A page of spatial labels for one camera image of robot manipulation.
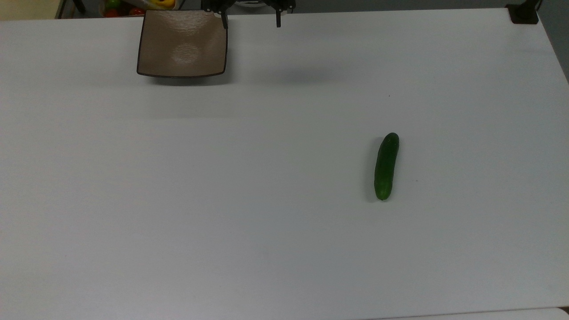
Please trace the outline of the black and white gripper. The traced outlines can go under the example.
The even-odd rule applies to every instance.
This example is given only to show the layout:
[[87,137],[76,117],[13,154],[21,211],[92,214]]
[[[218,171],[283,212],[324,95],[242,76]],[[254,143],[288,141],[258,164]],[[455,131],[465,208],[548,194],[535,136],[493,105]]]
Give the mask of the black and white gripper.
[[234,5],[245,8],[258,8],[268,6],[276,12],[276,27],[282,26],[282,14],[293,12],[296,8],[296,0],[202,0],[201,9],[206,12],[220,14],[222,26],[229,28],[226,11]]

